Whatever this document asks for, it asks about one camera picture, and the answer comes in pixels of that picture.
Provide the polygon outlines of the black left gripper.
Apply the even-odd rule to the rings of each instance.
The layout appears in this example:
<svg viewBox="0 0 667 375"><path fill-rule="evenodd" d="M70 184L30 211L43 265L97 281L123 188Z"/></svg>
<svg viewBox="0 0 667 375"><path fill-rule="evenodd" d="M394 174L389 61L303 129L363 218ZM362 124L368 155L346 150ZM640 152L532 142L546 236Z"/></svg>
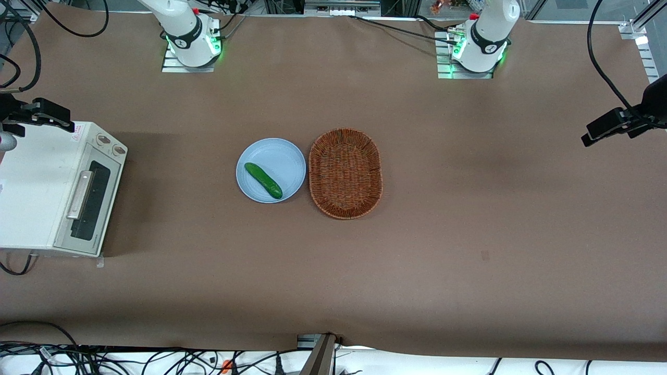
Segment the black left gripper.
<svg viewBox="0 0 667 375"><path fill-rule="evenodd" d="M625 133L631 139L649 130L665 130L666 122L666 75L648 85L640 104L629 110L629 125ZM616 134L624 132L626 118L622 108L614 108L586 126L581 136L584 147L590 147Z"/></svg>

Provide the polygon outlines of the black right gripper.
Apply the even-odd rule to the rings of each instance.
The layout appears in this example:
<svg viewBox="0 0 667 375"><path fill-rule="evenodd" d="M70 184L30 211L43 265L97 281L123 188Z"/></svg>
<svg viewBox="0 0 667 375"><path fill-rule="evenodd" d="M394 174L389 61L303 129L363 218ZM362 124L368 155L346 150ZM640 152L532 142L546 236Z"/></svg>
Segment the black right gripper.
<svg viewBox="0 0 667 375"><path fill-rule="evenodd" d="M70 110L45 98L35 98L31 111L24 109L24 102L16 100L10 93L1 94L1 131L17 137L26 136L26 128L22 123L35 123L38 126L48 125L64 131L75 131L76 125L71 121Z"/></svg>

